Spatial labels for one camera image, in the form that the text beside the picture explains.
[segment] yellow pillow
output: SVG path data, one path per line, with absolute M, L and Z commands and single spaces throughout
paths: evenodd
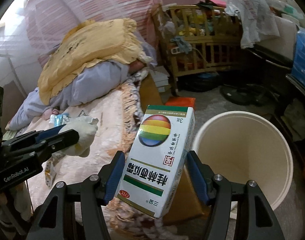
M 49 104 L 49 100 L 86 67 L 109 59 L 129 64 L 145 57 L 140 41 L 134 35 L 136 27 L 137 23 L 132 19 L 116 19 L 87 21 L 81 29 L 80 26 L 72 29 L 42 70 L 38 80 L 41 101 Z

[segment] orange item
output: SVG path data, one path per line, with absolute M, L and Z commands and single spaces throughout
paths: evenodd
M 170 97 L 165 106 L 187 106 L 195 109 L 196 98 Z

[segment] white paper cup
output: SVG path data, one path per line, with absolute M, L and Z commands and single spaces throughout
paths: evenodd
M 288 193 L 291 151 L 280 131 L 259 115 L 242 111 L 216 115 L 200 128 L 192 150 L 229 181 L 256 181 L 273 210 Z M 236 213 L 230 217 L 236 219 Z

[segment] pink cushion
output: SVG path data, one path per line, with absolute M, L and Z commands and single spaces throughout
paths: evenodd
M 218 5 L 218 7 L 222 7 L 222 8 L 226 8 L 226 2 L 223 0 L 211 0 L 212 2 L 214 2 L 215 4 Z

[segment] white box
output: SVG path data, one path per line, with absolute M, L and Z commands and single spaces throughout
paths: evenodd
M 167 77 L 171 76 L 171 75 L 169 75 L 168 71 L 165 69 L 164 66 L 157 66 L 157 67 L 155 67 L 154 71 L 161 72 L 161 73 L 165 74 Z
M 168 85 L 168 79 L 167 80 L 163 80 L 163 81 L 158 81 L 158 82 L 155 82 L 155 85 L 157 88 L 160 88 L 160 87 L 164 87 L 166 85 Z
M 148 106 L 126 160 L 116 197 L 159 218 L 168 213 L 189 150 L 192 107 Z
M 158 92 L 159 93 L 163 93 L 163 92 L 166 92 L 168 89 L 170 89 L 171 86 L 170 85 L 166 85 L 166 86 L 163 86 L 163 87 L 159 87 L 158 88 Z
M 159 72 L 159 71 L 156 71 L 156 70 L 151 70 L 150 74 L 151 74 L 152 79 L 154 80 L 154 82 L 168 80 L 168 76 L 163 72 Z

